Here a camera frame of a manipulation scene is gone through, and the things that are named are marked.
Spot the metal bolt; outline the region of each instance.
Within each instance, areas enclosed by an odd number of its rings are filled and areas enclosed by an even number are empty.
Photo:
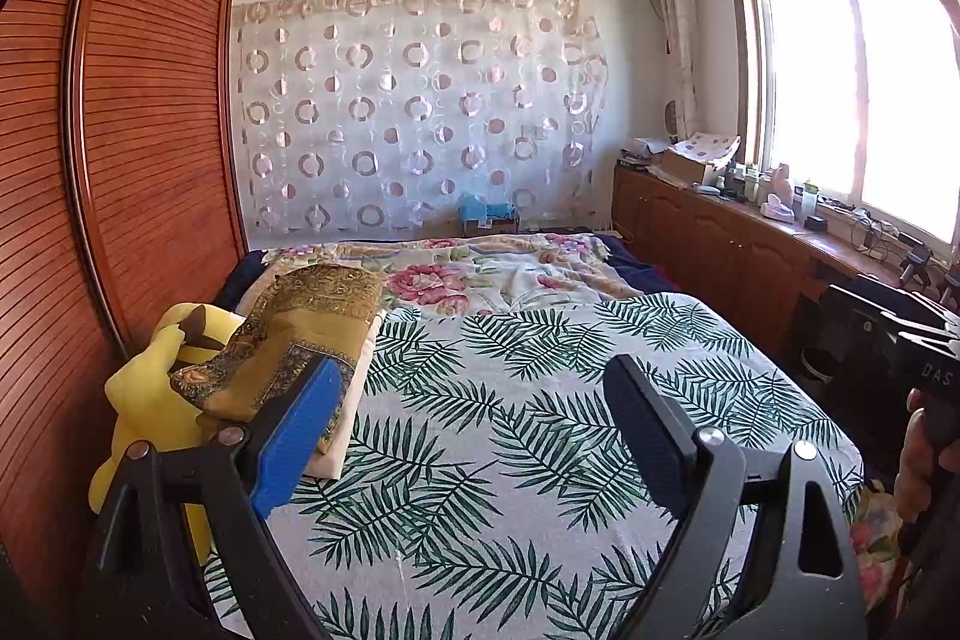
[[[150,443],[145,439],[138,439],[127,446],[127,456],[130,458],[143,458],[147,453],[150,453]]]
[[[243,442],[246,432],[239,426],[227,426],[226,429],[220,429],[217,432],[217,441],[221,445],[237,445]]]
[[[697,432],[697,437],[704,445],[719,445],[724,440],[723,432],[715,426],[704,426]]]
[[[794,443],[793,452],[803,458],[804,461],[813,461],[814,458],[817,458],[817,446],[805,439],[797,440]]]

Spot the wooden louvered door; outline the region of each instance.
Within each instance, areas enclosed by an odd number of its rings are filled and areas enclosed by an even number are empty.
[[[209,301],[243,252],[226,116],[229,0],[85,0],[82,184],[95,263],[133,349]]]
[[[29,594],[64,613],[109,453],[104,379],[119,357],[74,239],[61,161],[72,0],[0,11],[0,540]]]

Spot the white sheet with green leaves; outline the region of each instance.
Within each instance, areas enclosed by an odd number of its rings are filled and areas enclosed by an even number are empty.
[[[851,510],[853,444],[689,296],[388,321],[344,477],[303,480],[268,522],[328,631],[608,637],[675,523],[651,503],[604,403],[603,367],[622,353],[696,425],[780,452],[797,437],[817,443]],[[745,509],[704,610],[733,593],[751,528]],[[223,623],[248,633],[216,558],[206,578]]]

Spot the bedspread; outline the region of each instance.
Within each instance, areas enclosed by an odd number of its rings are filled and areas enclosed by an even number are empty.
[[[779,452],[796,437],[817,443],[853,512],[856,448],[696,299],[450,319],[395,311],[344,477],[302,480],[268,521],[330,633],[606,638],[676,523],[652,503],[604,402],[603,368],[617,354],[698,426]],[[704,614],[731,597],[753,518],[741,510]],[[224,624],[244,632],[216,558],[206,579]]]
[[[271,250],[267,271],[244,295],[246,316],[278,274],[307,263],[362,266],[384,279],[382,305],[421,317],[491,314],[640,296],[604,263],[608,250],[592,234],[500,235],[419,242],[330,242]]]

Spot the curtain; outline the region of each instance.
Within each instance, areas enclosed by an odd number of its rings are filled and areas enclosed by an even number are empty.
[[[697,49],[696,0],[659,0],[667,39],[667,135],[688,139],[704,127],[697,116],[693,77]]]
[[[264,1],[233,28],[255,242],[459,233],[466,194],[589,220],[607,59],[582,0]]]

